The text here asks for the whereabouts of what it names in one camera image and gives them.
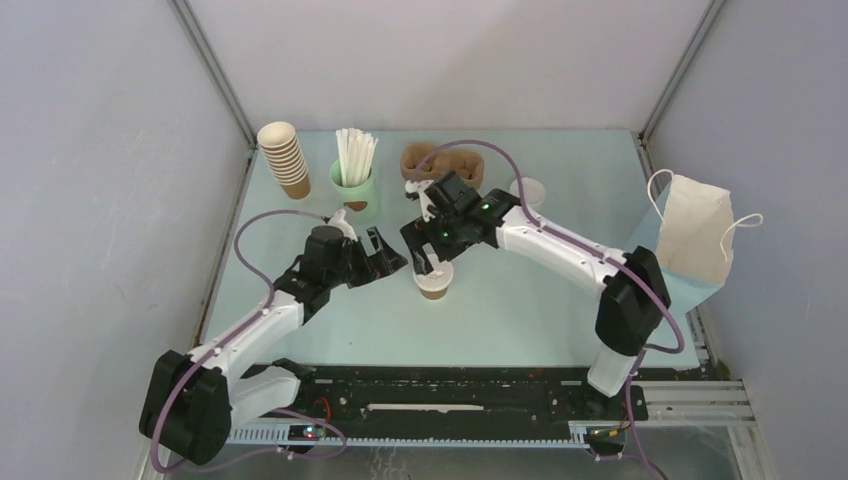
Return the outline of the white paper bag with handles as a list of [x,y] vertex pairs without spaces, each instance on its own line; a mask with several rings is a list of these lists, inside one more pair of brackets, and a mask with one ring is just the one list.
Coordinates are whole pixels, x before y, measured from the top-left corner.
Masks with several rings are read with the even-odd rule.
[[661,169],[670,181],[664,190],[665,204],[651,204],[660,219],[656,256],[660,266],[677,274],[711,284],[723,284],[732,268],[733,238],[741,228],[756,228],[764,216],[734,215],[730,192],[689,177]]

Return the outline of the brown cardboard cup carrier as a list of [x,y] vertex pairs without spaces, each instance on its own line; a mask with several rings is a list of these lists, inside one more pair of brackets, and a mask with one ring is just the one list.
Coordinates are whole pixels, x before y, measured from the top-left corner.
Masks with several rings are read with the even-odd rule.
[[419,171],[416,168],[437,145],[426,142],[409,144],[400,157],[400,171],[405,180],[438,180],[453,171],[466,185],[480,189],[484,179],[483,156],[464,148],[449,148],[430,158]]

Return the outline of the brown paper coffee cup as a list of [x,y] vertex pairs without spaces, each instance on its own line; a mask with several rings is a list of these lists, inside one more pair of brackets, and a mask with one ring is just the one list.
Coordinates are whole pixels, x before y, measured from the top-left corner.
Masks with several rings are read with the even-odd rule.
[[454,266],[450,261],[440,260],[431,247],[426,247],[425,253],[433,270],[428,274],[419,274],[414,271],[413,280],[425,299],[439,300],[446,295],[454,279]]

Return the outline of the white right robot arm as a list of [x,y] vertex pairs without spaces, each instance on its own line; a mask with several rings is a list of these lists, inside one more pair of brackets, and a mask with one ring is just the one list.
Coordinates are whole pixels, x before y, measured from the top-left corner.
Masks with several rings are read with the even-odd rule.
[[442,278],[442,263],[487,244],[534,260],[598,299],[601,347],[581,402],[596,418],[616,411],[621,389],[671,304],[656,256],[645,247],[625,252],[591,242],[548,223],[507,191],[480,195],[453,172],[438,180],[408,180],[404,189],[421,210],[400,230],[417,278]]

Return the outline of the stack of white lids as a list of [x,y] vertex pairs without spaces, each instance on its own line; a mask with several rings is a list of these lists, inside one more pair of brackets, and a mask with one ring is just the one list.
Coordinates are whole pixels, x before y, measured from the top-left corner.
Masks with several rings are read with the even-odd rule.
[[513,180],[509,186],[509,193],[522,200],[528,208],[533,210],[538,210],[546,198],[544,185],[530,177]]

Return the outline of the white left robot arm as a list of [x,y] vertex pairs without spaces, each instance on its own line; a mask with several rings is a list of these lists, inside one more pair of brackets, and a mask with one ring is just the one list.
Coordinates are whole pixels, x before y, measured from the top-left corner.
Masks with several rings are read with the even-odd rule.
[[290,368],[248,370],[276,342],[304,326],[338,286],[350,289],[386,278],[407,259],[377,228],[367,253],[351,227],[312,229],[303,252],[270,286],[268,297],[239,324],[186,354],[170,350],[153,368],[139,420],[140,433],[196,465],[211,461],[232,430],[272,410],[304,416],[315,388]]

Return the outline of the stack of brown paper cups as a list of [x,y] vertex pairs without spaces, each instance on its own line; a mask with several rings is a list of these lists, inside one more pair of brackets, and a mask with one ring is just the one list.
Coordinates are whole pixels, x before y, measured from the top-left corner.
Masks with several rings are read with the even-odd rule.
[[257,143],[284,193],[294,200],[306,198],[311,184],[295,127],[283,121],[266,124],[257,133]]

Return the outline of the bundle of white wrapped straws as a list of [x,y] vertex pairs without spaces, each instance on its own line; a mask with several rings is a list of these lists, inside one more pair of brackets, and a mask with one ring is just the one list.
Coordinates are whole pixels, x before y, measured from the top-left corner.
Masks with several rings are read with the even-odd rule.
[[335,131],[341,175],[341,186],[363,185],[370,177],[373,158],[379,139],[372,133],[356,128]]

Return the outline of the green straw holder jar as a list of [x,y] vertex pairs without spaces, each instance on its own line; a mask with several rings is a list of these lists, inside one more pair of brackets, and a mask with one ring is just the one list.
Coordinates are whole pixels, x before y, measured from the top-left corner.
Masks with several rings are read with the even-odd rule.
[[342,185],[341,165],[336,160],[330,167],[329,178],[337,192],[339,201],[352,211],[350,220],[365,223],[376,220],[381,213],[381,201],[374,169],[371,168],[367,180],[355,187]]

